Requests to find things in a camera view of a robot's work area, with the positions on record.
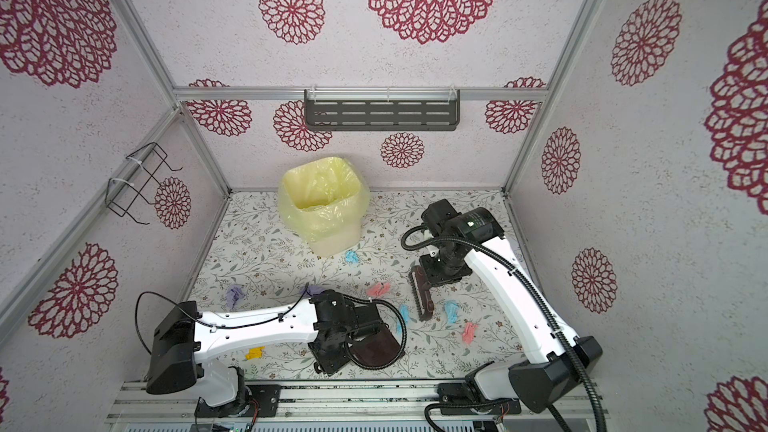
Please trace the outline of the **dark brown plastic dustpan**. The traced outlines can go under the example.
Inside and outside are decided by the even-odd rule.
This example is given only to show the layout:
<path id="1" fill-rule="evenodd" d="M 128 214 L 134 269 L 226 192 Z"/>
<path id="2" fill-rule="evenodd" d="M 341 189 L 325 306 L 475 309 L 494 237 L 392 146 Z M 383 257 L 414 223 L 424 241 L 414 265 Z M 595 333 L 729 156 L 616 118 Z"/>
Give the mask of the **dark brown plastic dustpan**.
<path id="1" fill-rule="evenodd" d="M 408 332 L 400 332 L 398 342 L 388 325 L 362 340 L 346 344 L 350 360 L 359 368 L 371 371 L 383 370 L 394 365 L 405 354 Z"/>

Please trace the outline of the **blue paper scrap long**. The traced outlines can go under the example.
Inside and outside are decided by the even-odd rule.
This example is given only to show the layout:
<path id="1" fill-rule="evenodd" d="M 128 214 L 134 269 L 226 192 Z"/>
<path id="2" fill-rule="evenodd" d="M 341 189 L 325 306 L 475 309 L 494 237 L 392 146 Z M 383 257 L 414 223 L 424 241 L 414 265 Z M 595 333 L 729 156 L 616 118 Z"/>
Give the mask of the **blue paper scrap long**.
<path id="1" fill-rule="evenodd" d="M 398 314 L 399 318 L 396 320 L 396 333 L 403 334 L 403 331 L 405 330 L 404 326 L 407 325 L 409 321 L 408 306 L 406 304 L 399 305 Z"/>

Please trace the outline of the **bin with yellow-green bag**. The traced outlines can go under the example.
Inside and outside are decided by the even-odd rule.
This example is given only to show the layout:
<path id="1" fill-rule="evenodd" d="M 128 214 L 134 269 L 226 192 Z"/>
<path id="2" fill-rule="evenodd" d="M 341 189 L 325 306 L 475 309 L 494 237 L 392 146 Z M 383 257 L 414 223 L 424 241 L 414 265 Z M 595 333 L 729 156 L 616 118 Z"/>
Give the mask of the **bin with yellow-green bag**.
<path id="1" fill-rule="evenodd" d="M 358 244 L 370 198 L 365 179 L 351 162 L 326 157 L 282 176 L 277 207 L 289 230 L 315 255 L 328 257 Z"/>

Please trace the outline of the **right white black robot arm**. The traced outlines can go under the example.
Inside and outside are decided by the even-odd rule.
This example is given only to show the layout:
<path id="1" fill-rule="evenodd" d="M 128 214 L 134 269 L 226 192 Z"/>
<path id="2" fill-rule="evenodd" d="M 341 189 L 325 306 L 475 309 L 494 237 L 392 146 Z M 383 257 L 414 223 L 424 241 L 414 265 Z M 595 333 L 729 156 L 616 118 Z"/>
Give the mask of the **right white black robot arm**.
<path id="1" fill-rule="evenodd" d="M 411 244 L 403 236 L 401 246 L 428 251 L 410 272 L 420 320 L 431 319 L 435 311 L 433 289 L 475 275 L 498 302 L 522 346 L 522 361 L 489 363 L 467 376 L 470 400 L 519 400 L 541 413 L 582 387 L 596 421 L 603 423 L 605 409 L 590 377 L 602 347 L 594 337 L 578 334 L 553 310 L 523 270 L 492 213 L 483 207 L 460 213 L 442 199 L 427 207 L 415 229 L 424 233 L 424 241 Z"/>

